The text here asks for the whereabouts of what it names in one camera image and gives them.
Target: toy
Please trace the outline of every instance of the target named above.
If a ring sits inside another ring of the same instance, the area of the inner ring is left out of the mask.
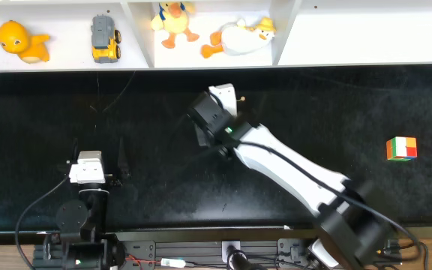
[[[416,138],[395,137],[386,142],[386,154],[389,161],[409,161],[418,157]]]
[[[97,15],[91,25],[91,44],[96,63],[114,63],[121,58],[121,33],[115,29],[114,21],[109,16]]]
[[[29,34],[24,26],[12,20],[3,23],[0,27],[0,44],[3,50],[17,54],[28,64],[50,60],[50,54],[44,46],[44,41],[49,39],[48,34]]]
[[[192,33],[189,28],[189,13],[194,13],[195,7],[190,2],[160,2],[160,12],[151,22],[153,30],[158,31],[161,29],[166,30],[169,33],[167,40],[162,42],[163,46],[168,49],[174,48],[175,39],[177,34],[184,33],[187,37],[187,41],[197,41],[200,36]]]
[[[211,34],[211,45],[201,48],[202,57],[208,59],[215,53],[225,52],[230,56],[239,56],[254,52],[267,46],[275,36],[276,29],[268,17],[262,18],[254,28],[247,27],[240,19],[237,23],[228,23],[221,31]]]

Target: rubik's cube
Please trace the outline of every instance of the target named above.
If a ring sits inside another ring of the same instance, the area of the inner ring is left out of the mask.
[[[409,161],[418,156],[416,138],[394,137],[386,142],[389,161]]]

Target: black wheel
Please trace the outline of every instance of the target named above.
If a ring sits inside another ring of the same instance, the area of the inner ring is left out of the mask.
[[[117,44],[121,43],[121,32],[118,30],[114,31],[114,39],[116,41]]]
[[[116,58],[121,58],[121,48],[118,45],[116,45]]]

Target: rubber duck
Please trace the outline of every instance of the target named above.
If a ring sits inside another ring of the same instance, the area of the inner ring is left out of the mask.
[[[201,48],[202,57],[208,59],[215,53],[225,52],[230,56],[240,56],[259,50],[275,37],[276,29],[272,19],[264,17],[254,27],[247,27],[246,22],[240,19],[237,23],[231,22],[223,26],[221,31],[211,34],[211,45]]]
[[[44,41],[49,39],[48,34],[29,34],[24,26],[12,20],[0,27],[0,44],[3,50],[17,54],[28,64],[50,60],[50,54],[44,46]]]
[[[197,41],[200,36],[192,33],[189,28],[189,17],[186,13],[194,13],[195,7],[190,2],[165,1],[159,3],[160,12],[151,22],[153,30],[161,29],[169,33],[169,38],[162,42],[163,46],[168,49],[174,48],[177,34],[185,33],[187,41]]]

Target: plush toy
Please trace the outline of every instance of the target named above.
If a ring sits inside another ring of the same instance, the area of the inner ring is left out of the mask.
[[[50,54],[44,46],[44,41],[49,39],[50,36],[47,34],[29,34],[24,26],[12,20],[0,27],[0,44],[3,50],[17,54],[28,64],[50,60]]]
[[[194,13],[195,8],[190,2],[160,2],[159,14],[151,22],[153,30],[158,31],[164,29],[168,31],[169,38],[162,42],[163,46],[168,49],[174,48],[174,43],[177,34],[185,33],[187,41],[197,41],[200,36],[192,33],[189,28],[189,17],[186,13]]]
[[[237,23],[228,23],[221,31],[211,34],[212,46],[204,45],[201,54],[207,59],[221,52],[230,56],[251,53],[271,43],[275,32],[273,21],[268,17],[262,18],[261,22],[253,28],[247,27],[246,22],[240,19]]]

